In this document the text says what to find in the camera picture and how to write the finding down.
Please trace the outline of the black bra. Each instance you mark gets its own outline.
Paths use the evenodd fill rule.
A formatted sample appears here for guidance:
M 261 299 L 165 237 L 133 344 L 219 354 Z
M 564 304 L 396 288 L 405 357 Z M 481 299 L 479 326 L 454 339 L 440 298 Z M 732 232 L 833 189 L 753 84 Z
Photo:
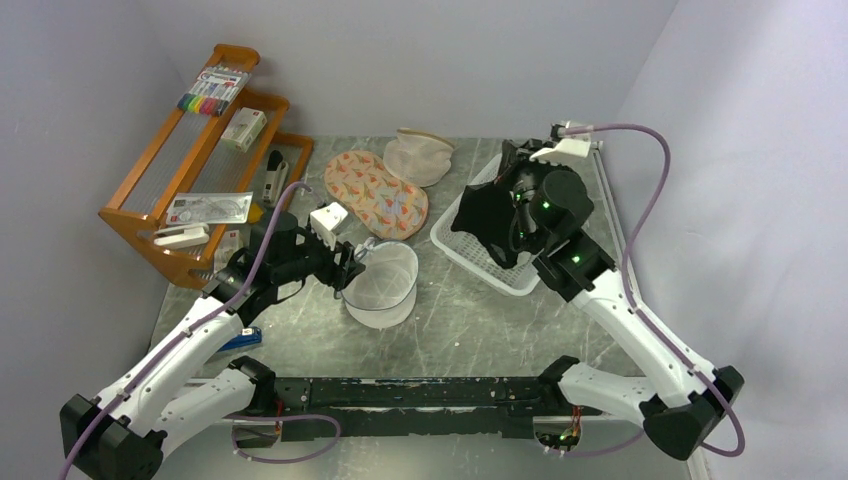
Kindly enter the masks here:
M 527 217 L 513 199 L 508 189 L 494 182 L 466 185 L 450 225 L 452 232 L 473 236 L 502 269 L 518 266 L 520 253 L 529 249 Z

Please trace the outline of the white mesh laundry bag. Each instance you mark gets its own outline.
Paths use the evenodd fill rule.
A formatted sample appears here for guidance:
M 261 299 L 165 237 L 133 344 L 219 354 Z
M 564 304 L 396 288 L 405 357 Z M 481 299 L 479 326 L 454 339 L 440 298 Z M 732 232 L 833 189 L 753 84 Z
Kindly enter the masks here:
M 354 259 L 365 270 L 341 291 L 348 313 L 372 329 L 404 322 L 417 298 L 419 259 L 412 247 L 372 237 L 356 248 Z

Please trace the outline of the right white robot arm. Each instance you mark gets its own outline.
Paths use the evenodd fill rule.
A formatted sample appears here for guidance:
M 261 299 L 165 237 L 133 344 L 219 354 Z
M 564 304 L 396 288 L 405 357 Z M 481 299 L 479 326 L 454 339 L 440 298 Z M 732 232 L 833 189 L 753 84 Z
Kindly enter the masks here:
M 556 153 L 534 140 L 503 143 L 493 184 L 511 196 L 506 238 L 517 253 L 531 254 L 541 282 L 601 325 L 642 374 L 611 374 L 567 358 L 541 385 L 542 406 L 553 414 L 591 407 L 627 420 L 678 460 L 699 448 L 740 455 L 746 436 L 734 403 L 743 376 L 695 352 L 638 297 L 628 261 L 614 261 L 584 231 L 593 202 Z

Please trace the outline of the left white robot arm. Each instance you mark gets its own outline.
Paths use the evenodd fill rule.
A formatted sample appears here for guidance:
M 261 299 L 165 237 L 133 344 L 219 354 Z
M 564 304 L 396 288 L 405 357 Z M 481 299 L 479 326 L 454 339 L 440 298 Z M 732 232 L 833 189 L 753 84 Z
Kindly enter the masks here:
M 192 375 L 264 310 L 282 302 L 280 287 L 313 277 L 334 290 L 364 267 L 337 231 L 347 217 L 337 203 L 309 214 L 268 212 L 248 245 L 203 288 L 189 312 L 121 378 L 60 410 L 65 463 L 91 479 L 150 479 L 188 439 L 231 414 L 261 416 L 280 405 L 276 375 L 242 356 L 212 380 L 181 394 Z

